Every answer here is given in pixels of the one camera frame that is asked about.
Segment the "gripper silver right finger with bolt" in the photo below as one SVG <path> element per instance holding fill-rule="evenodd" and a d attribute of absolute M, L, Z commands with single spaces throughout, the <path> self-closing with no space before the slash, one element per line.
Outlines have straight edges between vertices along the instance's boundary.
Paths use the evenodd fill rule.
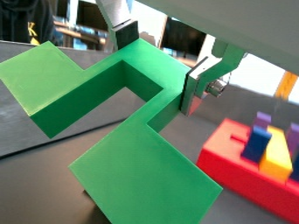
<path fill-rule="evenodd" d="M 207 95 L 219 97 L 229 83 L 221 78 L 239 66 L 246 51 L 217 39 L 211 52 L 206 53 L 186 74 L 180 111 L 190 116 Z"/>

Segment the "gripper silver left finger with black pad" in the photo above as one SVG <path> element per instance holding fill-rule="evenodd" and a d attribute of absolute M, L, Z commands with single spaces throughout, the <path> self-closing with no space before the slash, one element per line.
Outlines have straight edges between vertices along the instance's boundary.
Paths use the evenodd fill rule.
<path fill-rule="evenodd" d="M 115 49 L 120 50 L 139 39 L 138 21 L 131 17 L 127 0 L 96 0 L 96 4 Z"/>

